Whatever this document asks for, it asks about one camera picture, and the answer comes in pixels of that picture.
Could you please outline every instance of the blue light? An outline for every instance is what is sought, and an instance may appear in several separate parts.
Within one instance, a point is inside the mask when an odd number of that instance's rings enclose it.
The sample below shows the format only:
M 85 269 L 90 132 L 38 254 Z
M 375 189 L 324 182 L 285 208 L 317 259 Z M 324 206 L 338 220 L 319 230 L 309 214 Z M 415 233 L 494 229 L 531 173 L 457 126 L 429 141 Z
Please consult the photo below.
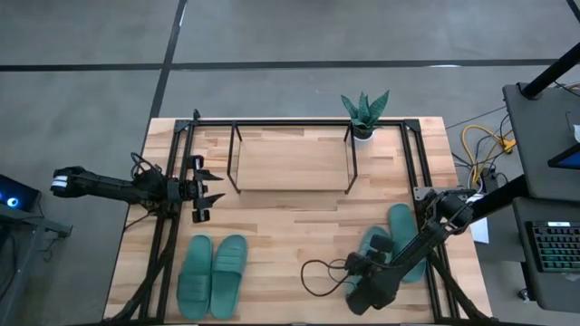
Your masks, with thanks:
M 14 197 L 8 198 L 6 203 L 8 204 L 9 207 L 14 208 L 14 207 L 18 206 L 18 198 L 14 198 Z

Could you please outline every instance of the white pot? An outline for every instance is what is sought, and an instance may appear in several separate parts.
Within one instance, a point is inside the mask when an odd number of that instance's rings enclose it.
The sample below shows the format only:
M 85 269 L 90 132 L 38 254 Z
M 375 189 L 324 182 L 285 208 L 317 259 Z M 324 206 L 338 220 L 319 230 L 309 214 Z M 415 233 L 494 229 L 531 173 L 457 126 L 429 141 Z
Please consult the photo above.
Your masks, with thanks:
M 367 147 L 368 144 L 371 143 L 371 140 L 374 138 L 374 133 L 376 132 L 376 130 L 372 131 L 371 136 L 368 139 L 359 139 L 356 136 L 354 136 L 354 141 L 356 142 L 356 148 L 361 149 L 364 147 Z

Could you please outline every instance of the desk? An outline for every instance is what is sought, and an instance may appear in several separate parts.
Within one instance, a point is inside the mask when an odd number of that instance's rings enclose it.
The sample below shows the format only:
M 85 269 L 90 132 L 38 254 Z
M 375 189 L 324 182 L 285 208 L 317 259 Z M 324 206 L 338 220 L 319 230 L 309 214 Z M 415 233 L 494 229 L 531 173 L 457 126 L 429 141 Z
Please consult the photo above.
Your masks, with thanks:
M 161 167 L 167 165 L 174 119 L 154 119 L 148 131 L 143 157 Z M 423 141 L 436 187 L 458 184 L 442 118 L 421 118 Z M 344 129 L 328 127 L 247 127 L 257 137 L 280 139 L 343 139 Z M 236 193 L 226 178 L 230 127 L 196 127 L 192 154 L 205 157 L 205 167 L 225 180 L 208 183 L 209 191 L 226 193 L 211 209 L 211 221 L 193 225 L 191 203 L 183 205 L 178 244 L 173 262 L 165 322 L 184 320 L 177 306 L 178 274 L 185 249 L 193 235 L 210 235 L 214 247 L 228 235 L 245 235 L 249 243 L 248 264 L 234 319 L 224 322 L 255 323 L 398 323 L 432 321 L 425 280 L 402 284 L 397 300 L 380 311 L 370 309 L 363 316 L 352 314 L 337 291 L 324 298 L 310 295 L 300 284 L 300 267 L 309 259 L 327 262 L 345 258 L 354 251 L 370 225 L 388 229 L 386 212 L 395 203 L 411 204 L 401 133 L 378 129 L 370 146 L 357 149 L 358 179 L 349 195 L 344 192 L 260 192 Z M 411 142 L 415 170 L 421 175 L 414 141 Z M 127 223 L 144 216 L 132 207 Z M 117 313 L 133 295 L 145 276 L 155 218 L 128 229 L 121 241 L 104 317 Z M 446 243 L 451 271 L 467 296 L 491 315 L 488 296 L 471 234 L 452 236 Z M 324 291 L 334 283 L 326 269 L 309 268 L 307 284 Z M 438 279 L 445 307 L 442 282 Z M 151 304 L 157 304 L 156 288 Z M 208 319 L 204 322 L 216 322 Z

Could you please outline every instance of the concrete floor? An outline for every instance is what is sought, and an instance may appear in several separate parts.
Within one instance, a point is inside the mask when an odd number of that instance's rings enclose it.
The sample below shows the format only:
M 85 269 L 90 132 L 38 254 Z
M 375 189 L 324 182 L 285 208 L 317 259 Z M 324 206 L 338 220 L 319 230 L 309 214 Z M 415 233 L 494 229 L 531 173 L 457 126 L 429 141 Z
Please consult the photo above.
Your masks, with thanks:
M 160 63 L 178 0 L 3 0 L 1 64 Z M 551 59 L 578 40 L 566 1 L 189 0 L 173 62 Z M 391 89 L 385 116 L 442 116 L 447 126 L 503 105 L 501 87 L 546 67 L 296 69 L 171 72 L 161 117 L 344 116 L 340 94 Z M 38 259 L 19 324 L 98 321 L 127 206 L 59 199 L 55 168 L 82 165 L 128 177 L 160 76 L 151 72 L 0 72 L 0 173 L 45 193 L 50 218 L 74 225 L 50 263 Z M 561 82 L 580 80 L 572 70 Z M 495 130 L 499 110 L 470 123 Z M 466 158 L 459 135 L 452 150 Z M 481 137 L 469 134 L 475 148 Z M 482 153 L 491 147 L 487 144 Z M 499 158 L 509 178 L 517 153 Z M 467 171 L 458 168 L 461 183 Z M 494 315 L 503 321 L 573 324 L 573 314 L 522 303 L 517 263 L 480 256 Z

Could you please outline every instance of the keyboard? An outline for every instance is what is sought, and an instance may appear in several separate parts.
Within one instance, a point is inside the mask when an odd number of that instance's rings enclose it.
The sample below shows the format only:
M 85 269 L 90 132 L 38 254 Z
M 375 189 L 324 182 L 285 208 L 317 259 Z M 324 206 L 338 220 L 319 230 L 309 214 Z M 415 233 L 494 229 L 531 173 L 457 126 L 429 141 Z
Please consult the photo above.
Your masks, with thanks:
M 541 272 L 580 273 L 580 223 L 527 222 Z

